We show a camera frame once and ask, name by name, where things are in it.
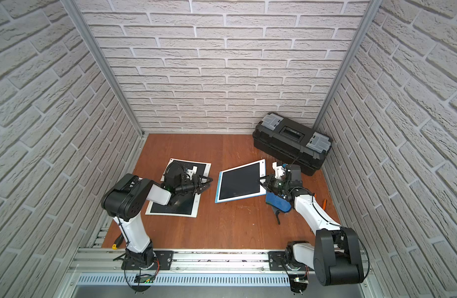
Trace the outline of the blue microfiber cleaning mitt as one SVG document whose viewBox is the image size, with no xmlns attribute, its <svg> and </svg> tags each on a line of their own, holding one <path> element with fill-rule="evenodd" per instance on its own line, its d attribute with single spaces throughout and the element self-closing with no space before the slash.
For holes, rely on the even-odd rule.
<svg viewBox="0 0 457 298">
<path fill-rule="evenodd" d="M 286 201 L 285 199 L 273 194 L 272 192 L 267 192 L 265 202 L 271 206 L 278 225 L 280 225 L 279 214 L 281 213 L 288 213 L 291 211 L 292 207 L 291 204 Z"/>
</svg>

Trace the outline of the blue-edged drawing tablet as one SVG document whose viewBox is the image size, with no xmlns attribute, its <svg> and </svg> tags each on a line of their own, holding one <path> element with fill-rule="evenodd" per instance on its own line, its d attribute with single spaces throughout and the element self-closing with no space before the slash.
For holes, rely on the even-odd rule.
<svg viewBox="0 0 457 298">
<path fill-rule="evenodd" d="M 237 166 L 219 173 L 215 203 L 264 196 L 261 185 L 266 177 L 265 159 Z"/>
</svg>

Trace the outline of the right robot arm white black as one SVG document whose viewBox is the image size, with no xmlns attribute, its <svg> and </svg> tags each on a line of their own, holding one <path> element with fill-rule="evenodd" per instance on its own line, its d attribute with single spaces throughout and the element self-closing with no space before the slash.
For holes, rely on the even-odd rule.
<svg viewBox="0 0 457 298">
<path fill-rule="evenodd" d="M 268 194 L 291 205 L 315 234 L 315 244 L 291 242 L 285 250 L 284 266 L 312 268 L 323 286 L 362 283 L 367 275 L 357 233 L 333 220 L 302 184 L 299 165 L 273 163 L 274 173 L 260 178 Z"/>
</svg>

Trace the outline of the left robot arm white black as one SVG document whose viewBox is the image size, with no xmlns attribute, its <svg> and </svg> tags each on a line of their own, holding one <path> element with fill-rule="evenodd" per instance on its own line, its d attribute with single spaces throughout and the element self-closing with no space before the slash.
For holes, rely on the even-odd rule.
<svg viewBox="0 0 457 298">
<path fill-rule="evenodd" d="M 142 223 L 144 204 L 148 214 L 196 217 L 201 194 L 212 182 L 210 163 L 171 159 L 160 183 L 136 175 L 124 175 L 101 200 L 102 208 L 118 224 L 126 251 L 142 254 L 152 241 Z"/>
</svg>

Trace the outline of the far white drawing tablet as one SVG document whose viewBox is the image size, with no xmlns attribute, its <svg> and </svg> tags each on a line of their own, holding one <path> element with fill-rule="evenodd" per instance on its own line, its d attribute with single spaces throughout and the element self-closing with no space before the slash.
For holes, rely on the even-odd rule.
<svg viewBox="0 0 457 298">
<path fill-rule="evenodd" d="M 187 160 L 179 160 L 175 158 L 171 158 L 170 161 L 168 162 L 169 170 L 167 173 L 163 171 L 163 175 L 161 176 L 160 181 L 164 182 L 165 178 L 172 179 L 174 177 L 177 177 L 178 175 L 182 174 L 183 169 L 182 166 L 185 168 L 185 170 L 193 170 L 194 167 L 197 168 L 196 173 L 200 176 L 209 176 L 209 172 L 211 169 L 211 164 L 210 163 L 203 163 L 203 162 L 197 162 L 197 161 L 187 161 Z"/>
</svg>

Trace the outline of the white drawing tablet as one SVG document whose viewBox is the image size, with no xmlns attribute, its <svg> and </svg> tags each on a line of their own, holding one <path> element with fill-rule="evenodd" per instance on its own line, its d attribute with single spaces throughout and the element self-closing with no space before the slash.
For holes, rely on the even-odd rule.
<svg viewBox="0 0 457 298">
<path fill-rule="evenodd" d="M 163 175 L 161 176 L 160 181 L 164 182 L 165 178 L 172 179 L 174 177 L 177 177 L 178 175 L 182 174 L 183 169 L 182 166 L 185 168 L 185 170 L 193 170 L 194 167 L 197 168 L 196 173 L 200 176 L 209 176 L 209 172 L 211 169 L 211 164 L 210 163 L 203 163 L 203 162 L 197 162 L 197 161 L 187 161 L 187 160 L 179 160 L 175 158 L 171 158 L 170 161 L 168 162 L 169 170 L 167 173 L 163 171 Z"/>
<path fill-rule="evenodd" d="M 200 197 L 200 194 L 193 194 L 192 192 L 171 197 L 171 192 L 153 185 L 147 196 L 149 205 L 145 214 L 195 218 L 197 217 Z"/>
</svg>

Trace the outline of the near white drawing tablet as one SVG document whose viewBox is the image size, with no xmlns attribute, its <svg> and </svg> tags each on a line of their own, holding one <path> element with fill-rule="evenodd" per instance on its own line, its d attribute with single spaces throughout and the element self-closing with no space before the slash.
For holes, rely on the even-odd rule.
<svg viewBox="0 0 457 298">
<path fill-rule="evenodd" d="M 153 185 L 147 196 L 149 205 L 145 214 L 195 218 L 197 217 L 200 197 L 200 194 L 193 194 L 192 192 L 171 197 L 171 192 Z"/>
</svg>

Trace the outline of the black toolbox grey latches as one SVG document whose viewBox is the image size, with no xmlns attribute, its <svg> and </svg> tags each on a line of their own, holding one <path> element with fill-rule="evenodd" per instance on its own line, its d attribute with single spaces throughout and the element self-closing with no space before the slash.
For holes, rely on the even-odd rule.
<svg viewBox="0 0 457 298">
<path fill-rule="evenodd" d="M 296 164 L 312 176 L 320 170 L 333 139 L 287 117 L 270 112 L 252 134 L 254 146 L 286 164 Z"/>
</svg>

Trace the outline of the orange handled pliers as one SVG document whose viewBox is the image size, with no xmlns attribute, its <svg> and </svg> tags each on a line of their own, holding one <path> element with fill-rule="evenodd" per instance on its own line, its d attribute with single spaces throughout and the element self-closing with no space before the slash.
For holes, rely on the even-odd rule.
<svg viewBox="0 0 457 298">
<path fill-rule="evenodd" d="M 318 205 L 325 211 L 326 206 L 327 206 L 327 200 L 326 199 L 317 199 L 317 195 L 314 193 L 313 195 L 314 201 L 318 203 Z"/>
</svg>

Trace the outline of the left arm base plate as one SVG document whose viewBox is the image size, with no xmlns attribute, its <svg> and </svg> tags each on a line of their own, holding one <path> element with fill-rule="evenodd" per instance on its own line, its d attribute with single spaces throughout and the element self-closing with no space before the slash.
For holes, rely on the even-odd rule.
<svg viewBox="0 0 457 298">
<path fill-rule="evenodd" d="M 174 251 L 171 250 L 149 250 L 145 253 L 134 253 L 127 250 L 121 269 L 167 271 L 171 267 L 173 255 Z"/>
</svg>

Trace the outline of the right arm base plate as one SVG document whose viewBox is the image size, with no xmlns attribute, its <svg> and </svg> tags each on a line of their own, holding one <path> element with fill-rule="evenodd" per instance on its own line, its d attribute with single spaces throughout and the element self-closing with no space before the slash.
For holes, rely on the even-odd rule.
<svg viewBox="0 0 457 298">
<path fill-rule="evenodd" d="M 285 251 L 269 251 L 268 264 L 270 271 L 295 271 L 305 272 L 306 265 L 295 261 L 294 258 L 289 258 Z"/>
</svg>

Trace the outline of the aluminium mounting rail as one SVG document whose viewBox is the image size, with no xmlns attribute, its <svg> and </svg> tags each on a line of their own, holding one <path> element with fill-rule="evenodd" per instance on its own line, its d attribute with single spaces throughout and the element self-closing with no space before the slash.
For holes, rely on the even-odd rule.
<svg viewBox="0 0 457 298">
<path fill-rule="evenodd" d="M 156 249 L 157 260 L 139 268 L 123 256 L 124 250 L 80 248 L 67 273 L 135 274 L 315 274 L 312 266 L 288 265 L 284 250 Z"/>
</svg>

